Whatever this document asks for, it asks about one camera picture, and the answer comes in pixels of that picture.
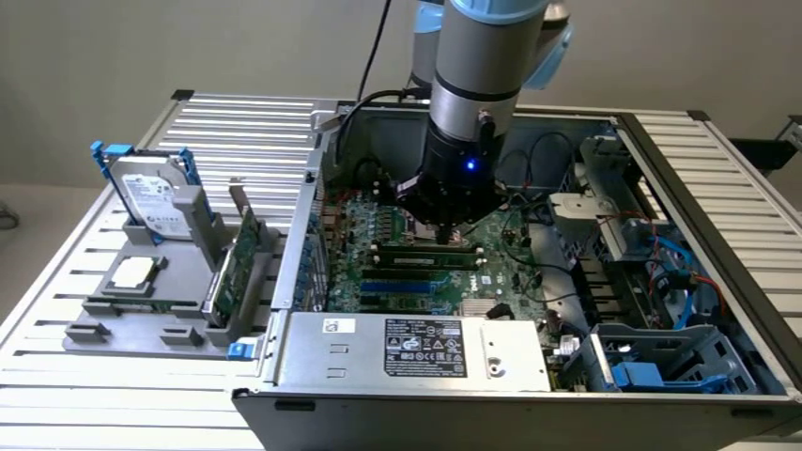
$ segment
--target black cable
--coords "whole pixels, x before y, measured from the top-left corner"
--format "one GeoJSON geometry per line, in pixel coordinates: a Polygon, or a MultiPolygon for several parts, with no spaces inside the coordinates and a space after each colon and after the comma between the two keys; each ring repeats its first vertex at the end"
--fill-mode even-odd
{"type": "MultiPolygon", "coordinates": [[[[531,202],[529,202],[527,204],[523,204],[523,205],[521,205],[521,207],[519,207],[519,208],[517,208],[515,210],[513,210],[513,211],[511,211],[511,212],[507,214],[507,216],[506,216],[506,221],[505,221],[505,225],[502,226],[502,237],[505,236],[505,232],[506,232],[506,230],[507,230],[507,227],[509,227],[509,225],[510,225],[510,219],[513,219],[513,214],[514,214],[517,211],[523,211],[523,209],[525,209],[526,207],[531,207],[531,206],[535,206],[535,207],[538,207],[538,205],[541,205],[541,204],[545,204],[545,202],[543,202],[543,201],[538,201],[538,199],[533,199],[533,201],[531,201],[531,202]]],[[[551,268],[551,269],[554,269],[554,270],[558,270],[558,271],[563,272],[563,273],[565,273],[565,274],[567,274],[569,276],[571,275],[571,271],[570,271],[570,270],[567,270],[566,268],[563,268],[562,266],[550,265],[550,264],[547,264],[547,263],[535,263],[535,262],[526,261],[526,260],[523,260],[523,259],[521,259],[521,258],[515,257],[515,256],[513,255],[513,253],[510,252],[510,247],[506,245],[505,238],[502,238],[502,247],[505,248],[505,251],[506,251],[506,254],[509,255],[509,257],[510,257],[510,258],[513,258],[513,260],[515,260],[515,262],[517,262],[517,263],[521,263],[522,265],[526,265],[526,266],[529,266],[529,267],[531,267],[531,268],[551,268]]]]}
{"type": "Polygon", "coordinates": [[[356,112],[366,104],[368,104],[375,99],[390,96],[398,97],[400,99],[403,95],[403,91],[398,89],[387,89],[370,94],[364,99],[362,99],[356,103],[356,105],[354,105],[354,108],[351,108],[351,111],[348,111],[348,114],[344,116],[342,122],[339,123],[338,139],[335,140],[335,164],[339,164],[339,157],[342,156],[342,143],[344,140],[343,136],[348,134],[348,131],[351,130],[351,120],[354,119],[354,115],[356,114],[356,112]]]}
{"type": "Polygon", "coordinates": [[[543,142],[543,140],[550,136],[559,136],[561,138],[563,138],[566,140],[567,151],[570,154],[569,156],[571,159],[570,167],[574,167],[577,165],[577,152],[575,152],[574,143],[571,142],[571,138],[569,138],[563,132],[546,132],[541,136],[538,136],[538,139],[535,139],[535,142],[531,144],[531,147],[529,148],[529,157],[526,160],[527,174],[531,174],[531,159],[533,159],[533,156],[535,155],[535,149],[538,148],[538,145],[543,142]]]}
{"type": "Polygon", "coordinates": [[[579,296],[579,294],[567,293],[563,296],[558,296],[557,298],[553,298],[553,299],[533,299],[529,296],[526,296],[526,298],[534,303],[557,303],[558,301],[562,301],[565,298],[570,298],[571,296],[579,296]]]}
{"type": "Polygon", "coordinates": [[[390,12],[391,1],[392,0],[384,0],[384,9],[380,12],[379,28],[376,29],[374,46],[371,47],[371,54],[367,57],[367,64],[364,65],[364,72],[362,73],[360,89],[356,93],[356,101],[362,100],[362,94],[364,93],[364,85],[367,83],[367,76],[371,72],[371,66],[374,66],[374,58],[376,58],[376,50],[379,49],[380,35],[384,32],[384,23],[387,22],[387,12],[390,12]]]}

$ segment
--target sticker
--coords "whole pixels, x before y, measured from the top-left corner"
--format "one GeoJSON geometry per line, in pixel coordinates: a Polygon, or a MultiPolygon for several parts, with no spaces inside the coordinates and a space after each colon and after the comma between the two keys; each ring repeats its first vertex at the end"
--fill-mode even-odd
{"type": "Polygon", "coordinates": [[[356,320],[352,318],[323,319],[324,334],[352,334],[356,331],[356,320]]]}
{"type": "Polygon", "coordinates": [[[184,213],[174,207],[171,182],[162,177],[126,174],[123,183],[146,226],[164,238],[191,238],[184,213]]]}
{"type": "Polygon", "coordinates": [[[463,323],[386,319],[384,373],[396,378],[466,378],[463,323]]]}

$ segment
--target slotted aluminum surface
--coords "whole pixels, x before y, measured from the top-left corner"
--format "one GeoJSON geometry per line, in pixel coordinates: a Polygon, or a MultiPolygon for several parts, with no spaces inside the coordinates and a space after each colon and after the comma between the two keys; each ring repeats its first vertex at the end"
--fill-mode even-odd
{"type": "Polygon", "coordinates": [[[802,338],[798,211],[713,124],[689,116],[635,116],[758,286],[802,338]]]}
{"type": "MultiPolygon", "coordinates": [[[[198,94],[166,111],[144,147],[186,145],[194,150],[212,205],[230,222],[236,214],[226,182],[231,176],[247,177],[246,192],[260,217],[286,232],[304,173],[300,162],[314,147],[310,119],[318,109],[316,101],[198,94]]],[[[693,127],[681,114],[638,114],[647,125],[682,126],[683,132],[693,127]]],[[[727,231],[754,232],[749,222],[725,217],[727,231]]],[[[0,447],[260,450],[227,394],[228,388],[248,384],[238,377],[256,374],[256,364],[63,351],[65,324],[78,318],[83,297],[126,241],[123,221],[107,188],[0,326],[0,447]]],[[[787,230],[774,220],[771,226],[787,230]]],[[[266,304],[259,311],[262,322],[267,309],[266,304]]],[[[733,450],[751,447],[741,443],[733,450]]]]}

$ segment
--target white wall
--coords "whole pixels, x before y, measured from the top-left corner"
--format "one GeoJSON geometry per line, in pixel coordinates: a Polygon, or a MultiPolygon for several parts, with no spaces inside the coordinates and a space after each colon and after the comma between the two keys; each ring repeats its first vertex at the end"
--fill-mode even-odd
{"type": "MultiPolygon", "coordinates": [[[[0,0],[0,180],[98,186],[87,147],[135,142],[176,88],[352,97],[382,0],[0,0]]],[[[526,102],[705,109],[771,136],[802,110],[802,2],[573,0],[578,32],[526,102]]],[[[396,0],[368,91],[406,81],[396,0]]]]}

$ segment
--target warning label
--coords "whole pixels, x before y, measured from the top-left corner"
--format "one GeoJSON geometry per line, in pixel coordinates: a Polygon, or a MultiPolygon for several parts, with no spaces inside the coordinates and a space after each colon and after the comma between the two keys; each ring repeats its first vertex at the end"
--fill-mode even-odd
{"type": "Polygon", "coordinates": [[[466,378],[463,324],[447,319],[384,321],[384,372],[400,378],[466,378]]]}

